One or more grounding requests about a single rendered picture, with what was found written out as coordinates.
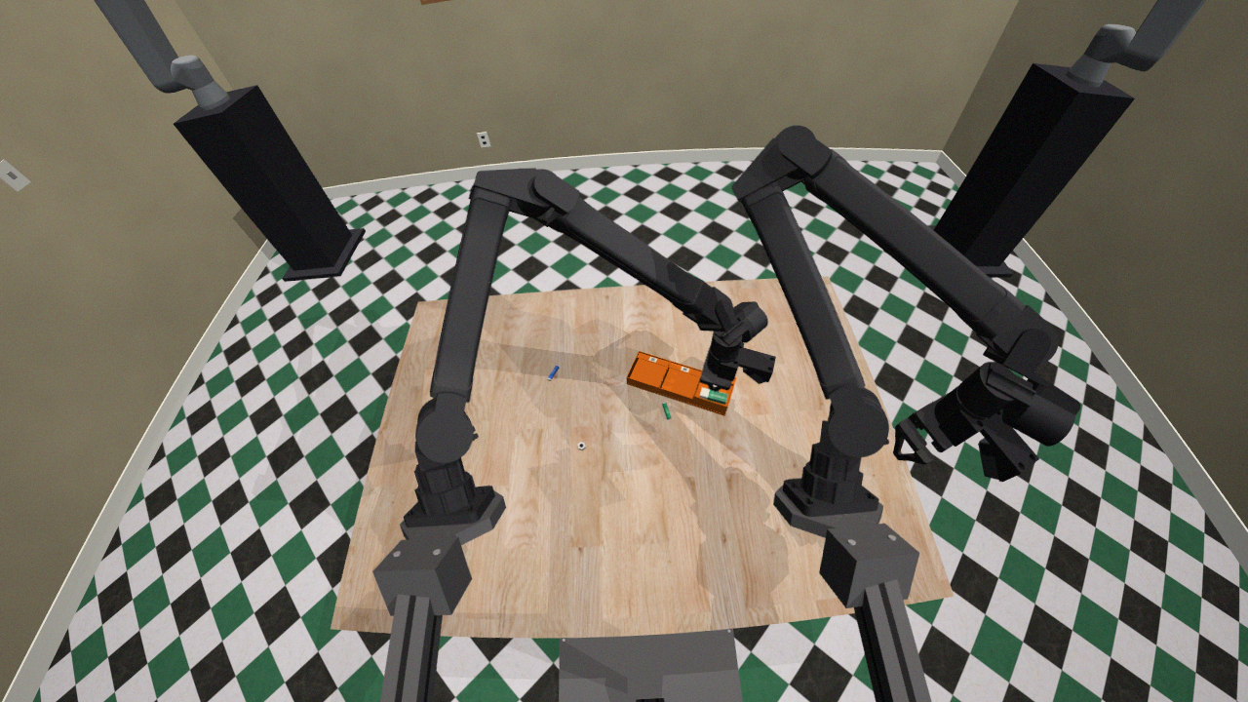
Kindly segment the orange open bin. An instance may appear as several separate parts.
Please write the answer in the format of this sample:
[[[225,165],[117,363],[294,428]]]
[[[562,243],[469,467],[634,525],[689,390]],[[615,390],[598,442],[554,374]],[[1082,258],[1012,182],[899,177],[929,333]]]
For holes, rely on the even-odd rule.
[[[734,378],[729,390],[721,390],[723,393],[729,393],[726,403],[723,405],[713,403],[713,401],[699,397],[701,388],[709,388],[708,385],[703,385],[698,381],[700,373],[701,370],[699,368],[691,368],[691,366],[684,366],[681,363],[671,363],[671,361],[666,358],[651,356],[650,353],[639,351],[636,361],[634,361],[630,366],[630,371],[626,376],[626,385],[636,386],[638,388],[643,388],[664,397],[670,397],[679,401],[679,403],[698,406],[699,408],[711,410],[714,413],[725,416],[726,410],[729,408],[729,397],[731,397],[730,393],[733,393],[731,390],[734,391],[733,387],[738,377]]]

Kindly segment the green and white eraser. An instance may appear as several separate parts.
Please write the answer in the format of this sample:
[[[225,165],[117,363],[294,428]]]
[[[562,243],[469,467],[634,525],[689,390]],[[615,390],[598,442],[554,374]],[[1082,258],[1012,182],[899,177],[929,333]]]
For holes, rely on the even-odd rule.
[[[728,400],[728,396],[729,396],[729,393],[723,393],[723,392],[718,393],[718,392],[714,392],[713,390],[701,388],[701,393],[700,393],[699,397],[703,397],[705,400],[710,400],[710,401],[713,401],[713,403],[723,403],[723,405],[725,405],[726,400]]]

